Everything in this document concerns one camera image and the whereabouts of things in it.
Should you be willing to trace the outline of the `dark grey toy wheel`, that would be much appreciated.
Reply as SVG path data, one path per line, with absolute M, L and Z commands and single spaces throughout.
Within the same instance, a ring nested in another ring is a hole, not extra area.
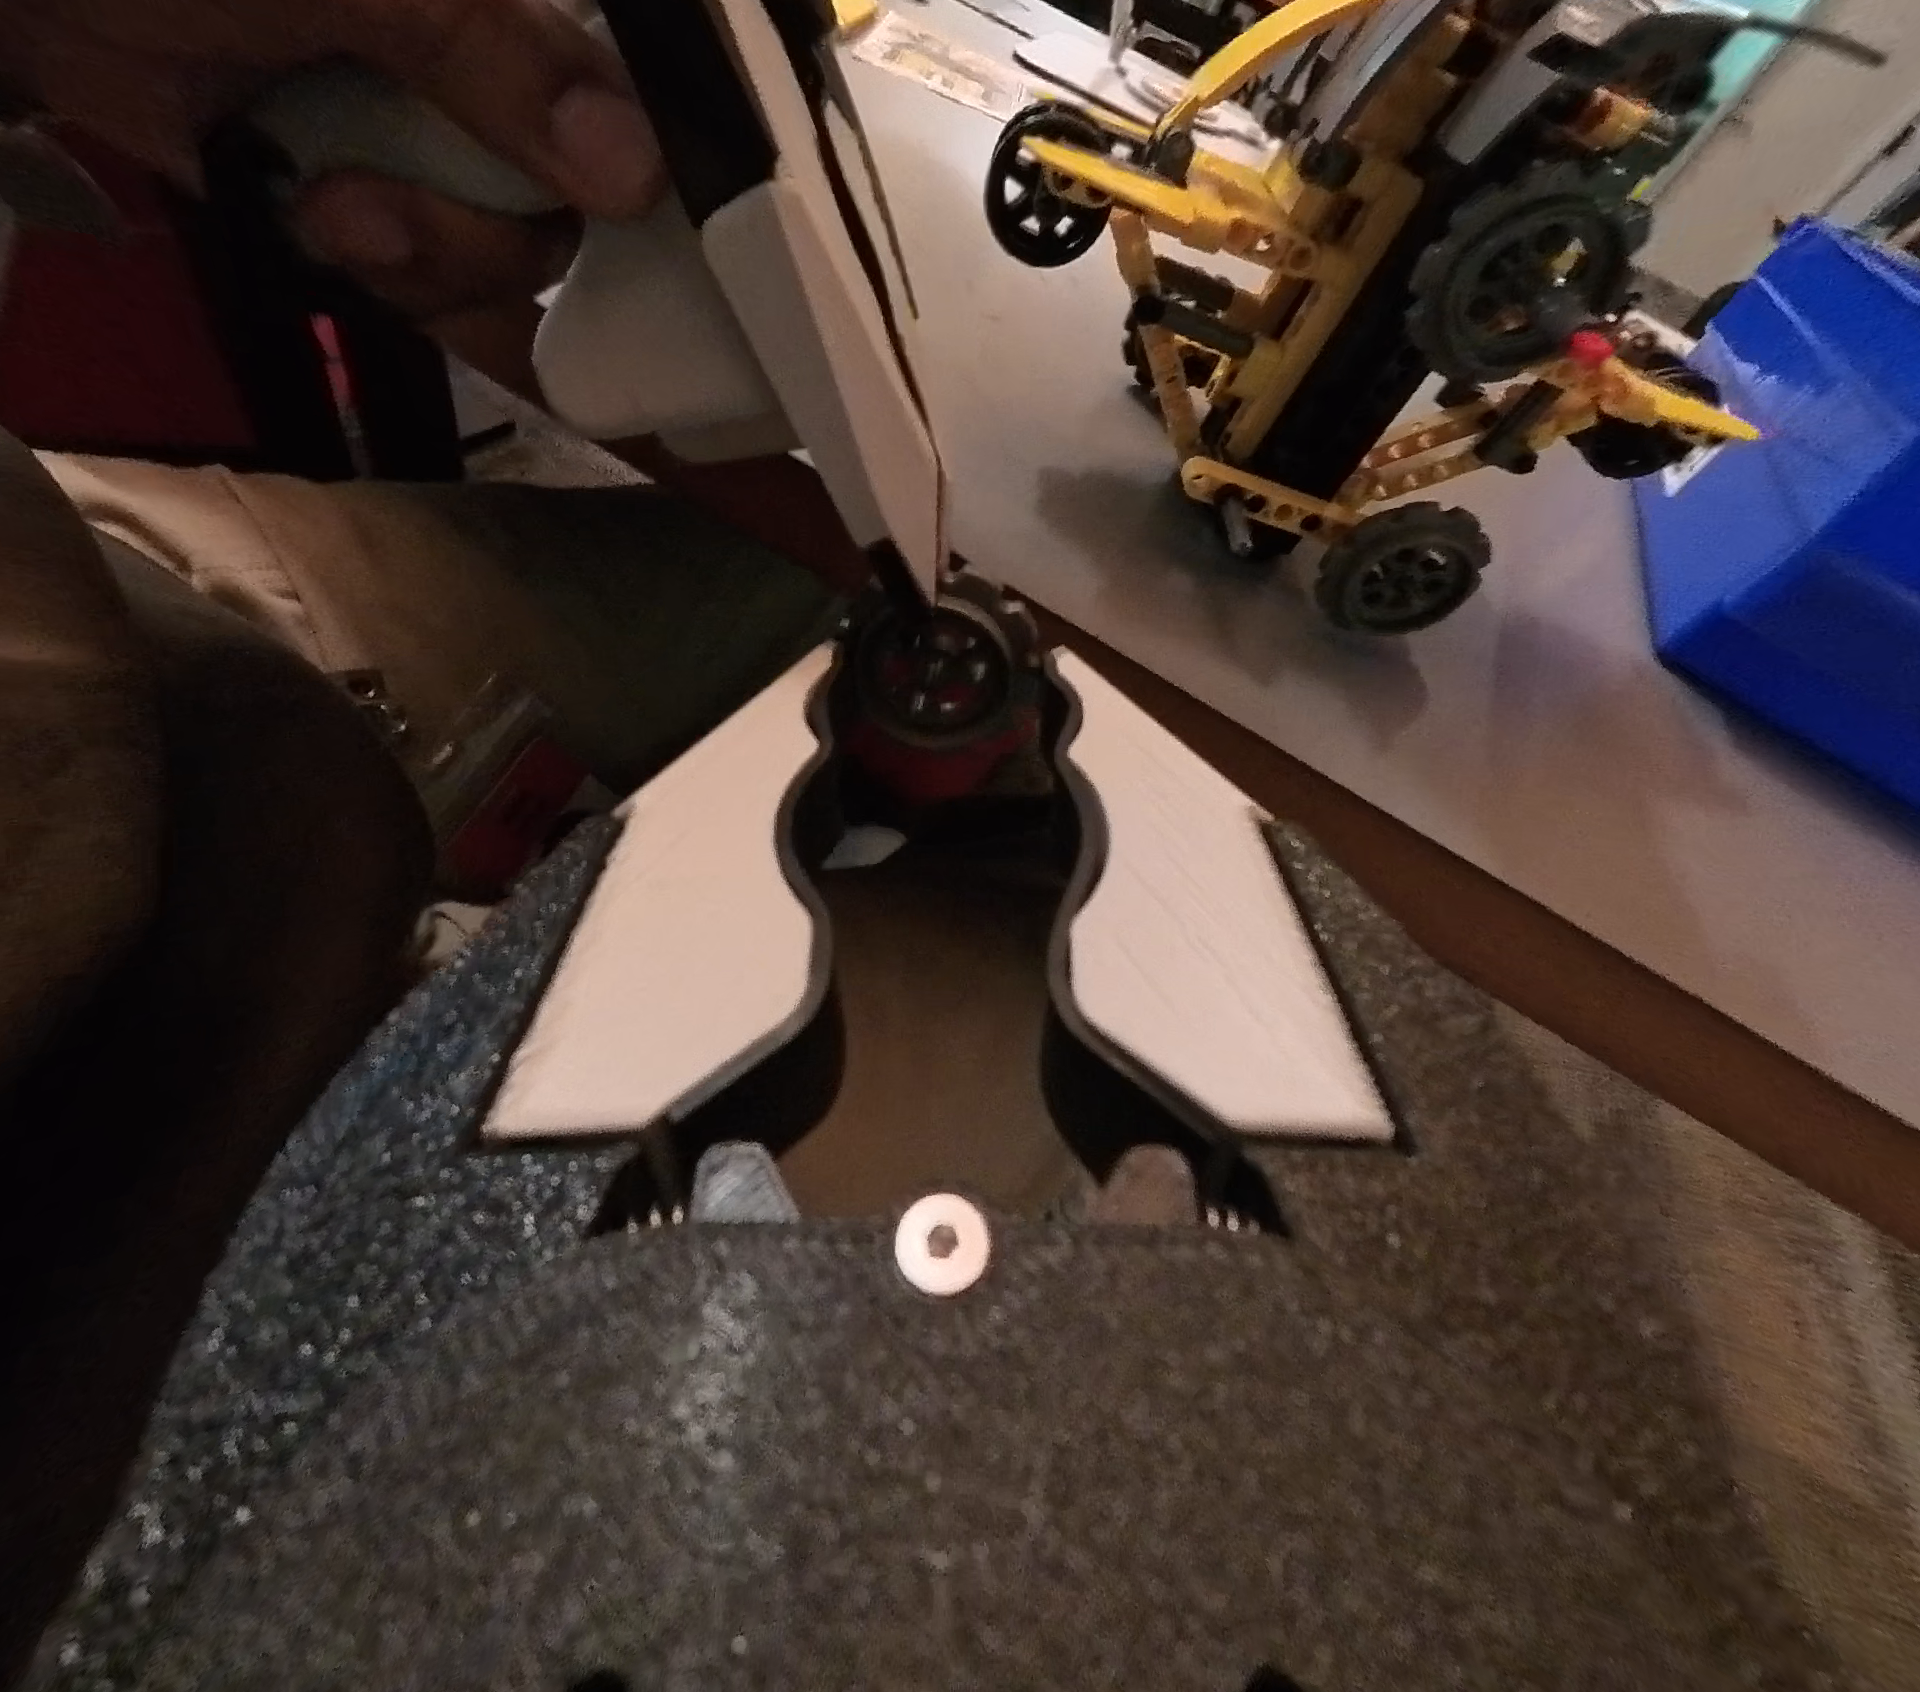
M 840 648 L 843 720 L 911 752 L 963 752 L 1015 731 L 1041 684 L 1031 608 L 973 569 L 915 604 L 870 586 L 852 599 Z

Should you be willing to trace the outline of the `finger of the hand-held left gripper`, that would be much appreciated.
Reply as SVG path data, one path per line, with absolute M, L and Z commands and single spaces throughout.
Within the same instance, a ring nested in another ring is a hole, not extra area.
M 821 86 L 811 95 L 851 262 L 843 286 L 855 324 L 855 379 L 843 395 L 877 537 L 930 601 L 949 572 L 949 479 L 928 405 L 919 299 L 844 49 L 836 31 L 814 42 Z
M 915 606 L 925 597 L 878 537 L 844 395 L 855 381 L 855 322 L 844 287 L 852 262 L 823 172 L 811 101 L 821 87 L 812 48 L 839 33 L 834 4 L 713 1 L 775 163 L 752 189 L 709 215 L 703 251 L 849 537 L 884 586 Z

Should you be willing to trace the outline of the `sticker sheet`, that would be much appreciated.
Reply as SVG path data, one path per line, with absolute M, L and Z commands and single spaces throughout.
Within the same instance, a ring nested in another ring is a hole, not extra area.
M 846 46 L 846 57 L 1000 121 L 1033 101 L 1020 72 L 899 8 L 878 9 Z

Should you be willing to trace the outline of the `dark red bag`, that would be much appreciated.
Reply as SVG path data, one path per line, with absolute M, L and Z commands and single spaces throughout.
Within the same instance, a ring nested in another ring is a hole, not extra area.
M 312 481 L 459 481 L 443 349 L 261 215 L 72 139 L 116 237 L 29 224 L 5 268 L 3 421 L 61 453 Z

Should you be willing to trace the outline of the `yellow grey toy brick vehicle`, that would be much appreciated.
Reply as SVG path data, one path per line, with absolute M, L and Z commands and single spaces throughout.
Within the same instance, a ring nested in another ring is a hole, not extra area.
M 1031 101 L 982 213 L 1033 269 L 1113 248 L 1184 497 L 1237 557 L 1315 545 L 1329 623 L 1401 638 L 1492 555 L 1420 492 L 1560 446 L 1645 479 L 1761 435 L 1629 322 L 1645 162 L 1744 31 L 1886 63 L 1717 0 L 1293 0 L 1154 120 Z

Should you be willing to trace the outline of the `blue plastic bin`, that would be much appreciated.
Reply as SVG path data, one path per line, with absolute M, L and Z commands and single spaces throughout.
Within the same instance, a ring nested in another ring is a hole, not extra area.
M 1759 435 L 1639 492 L 1653 648 L 1917 816 L 1917 262 L 1805 215 L 1691 360 Z

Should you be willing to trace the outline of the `person's dark jacket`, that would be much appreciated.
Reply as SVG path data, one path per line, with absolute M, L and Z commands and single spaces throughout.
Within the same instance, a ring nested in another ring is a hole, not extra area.
M 108 1524 L 205 1282 L 397 997 L 416 794 L 277 636 L 3 471 L 3 1671 Z

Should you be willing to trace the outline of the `person's beige pants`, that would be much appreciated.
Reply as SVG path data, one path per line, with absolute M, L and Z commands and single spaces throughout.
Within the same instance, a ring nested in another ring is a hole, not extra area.
M 97 529 L 362 704 L 441 835 L 540 739 L 634 792 L 843 611 L 814 573 L 644 481 L 42 462 Z

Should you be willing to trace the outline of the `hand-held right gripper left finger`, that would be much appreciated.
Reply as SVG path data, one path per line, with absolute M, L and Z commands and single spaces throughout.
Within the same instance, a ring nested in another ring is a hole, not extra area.
M 480 1125 L 487 1145 L 686 1120 L 825 1003 L 796 817 L 825 765 L 818 643 L 617 809 L 617 834 Z

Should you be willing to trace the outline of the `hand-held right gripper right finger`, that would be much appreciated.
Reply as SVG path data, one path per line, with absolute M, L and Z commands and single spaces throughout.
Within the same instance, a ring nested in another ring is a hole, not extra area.
M 1070 1029 L 1209 1137 L 1392 1145 L 1275 819 L 1076 651 L 1048 673 L 1083 840 L 1057 932 Z

